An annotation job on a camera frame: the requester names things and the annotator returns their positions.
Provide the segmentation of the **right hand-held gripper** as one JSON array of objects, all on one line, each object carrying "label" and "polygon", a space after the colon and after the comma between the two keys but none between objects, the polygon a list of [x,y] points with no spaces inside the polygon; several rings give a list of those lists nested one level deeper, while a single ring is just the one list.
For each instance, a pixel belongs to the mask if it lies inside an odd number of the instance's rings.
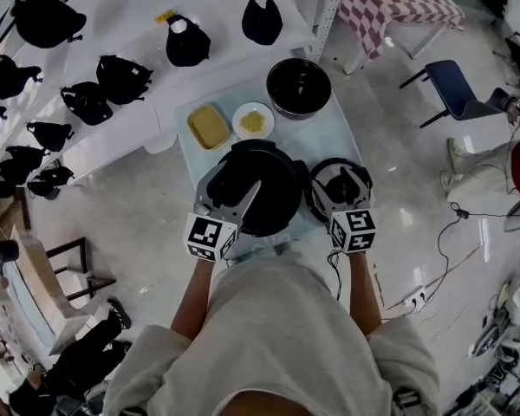
[{"label": "right hand-held gripper", "polygon": [[374,242],[376,227],[371,210],[370,191],[360,177],[348,167],[343,168],[345,203],[354,209],[344,211],[326,193],[324,185],[315,180],[315,193],[327,217],[331,217],[328,234],[333,246],[345,254],[366,252]]}]

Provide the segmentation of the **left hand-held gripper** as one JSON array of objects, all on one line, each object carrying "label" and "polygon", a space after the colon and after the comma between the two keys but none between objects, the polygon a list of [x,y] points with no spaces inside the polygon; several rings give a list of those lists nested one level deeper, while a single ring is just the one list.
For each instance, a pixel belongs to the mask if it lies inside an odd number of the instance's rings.
[{"label": "left hand-held gripper", "polygon": [[198,182],[193,211],[187,216],[183,235],[188,255],[214,263],[224,259],[237,241],[244,217],[262,185],[258,180],[236,205],[216,208],[207,187],[224,166],[224,162],[217,164]]}]

